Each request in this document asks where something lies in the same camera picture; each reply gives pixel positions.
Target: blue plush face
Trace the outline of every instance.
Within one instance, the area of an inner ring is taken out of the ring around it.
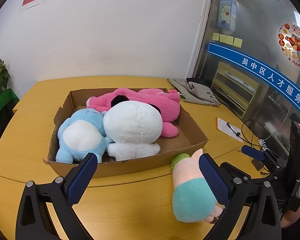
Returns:
[[[71,116],[71,121],[77,121],[77,120],[85,120],[95,127],[98,128],[99,132],[102,134],[102,136],[105,135],[105,129],[103,127],[103,114],[98,112],[97,110],[93,108],[85,108],[76,111]]]

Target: human hand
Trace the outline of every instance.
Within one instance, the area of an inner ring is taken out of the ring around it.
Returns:
[[[296,212],[288,210],[287,213],[284,214],[281,220],[281,228],[287,228],[298,221],[300,218],[300,207]]]

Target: sticky note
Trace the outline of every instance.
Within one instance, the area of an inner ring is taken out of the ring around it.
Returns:
[[[242,45],[242,40],[238,38],[234,38],[233,46],[241,48],[241,45]]]
[[[227,38],[227,35],[224,35],[224,34],[220,34],[220,42],[223,42],[223,43],[226,43],[226,38]]]
[[[218,41],[218,40],[219,40],[219,33],[213,33],[212,39],[213,39],[214,41]]]
[[[233,37],[232,36],[227,35],[226,44],[233,45]]]

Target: new year sticker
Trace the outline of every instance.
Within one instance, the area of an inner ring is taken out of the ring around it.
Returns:
[[[300,26],[295,23],[282,25],[279,29],[278,43],[287,60],[300,67]]]

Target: black panda ear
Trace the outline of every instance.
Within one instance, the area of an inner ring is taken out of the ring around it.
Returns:
[[[115,105],[117,105],[118,103],[121,103],[123,101],[129,101],[129,98],[127,98],[124,95],[118,95],[114,99],[112,99],[111,107],[114,107]]]
[[[157,107],[157,106],[155,106],[155,105],[153,105],[153,104],[149,104],[149,105],[153,106],[153,107],[154,107],[155,109],[157,109],[158,112],[161,114],[161,111],[160,111],[159,107]]]

